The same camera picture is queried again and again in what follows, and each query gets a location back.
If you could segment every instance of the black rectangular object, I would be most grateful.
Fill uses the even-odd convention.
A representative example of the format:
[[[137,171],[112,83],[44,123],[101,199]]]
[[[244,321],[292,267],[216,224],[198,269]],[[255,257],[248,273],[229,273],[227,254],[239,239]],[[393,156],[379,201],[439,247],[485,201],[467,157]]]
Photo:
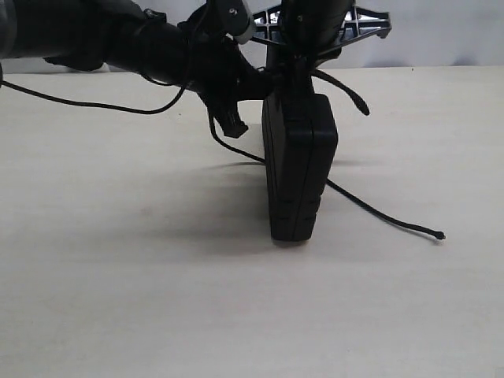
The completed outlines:
[[[264,101],[262,125],[272,237],[308,240],[338,145],[329,100],[276,91]]]

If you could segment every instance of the beige tabletop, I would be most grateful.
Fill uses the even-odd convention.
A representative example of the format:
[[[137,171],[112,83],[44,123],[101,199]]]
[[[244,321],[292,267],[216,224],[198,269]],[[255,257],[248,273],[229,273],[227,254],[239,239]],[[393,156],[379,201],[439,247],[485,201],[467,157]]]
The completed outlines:
[[[0,377],[504,376],[504,68],[334,70],[331,177],[447,241],[327,190],[313,239],[269,237],[265,171],[188,94],[142,117],[0,90]],[[128,74],[7,80],[156,108]],[[261,103],[241,106],[262,154]]]

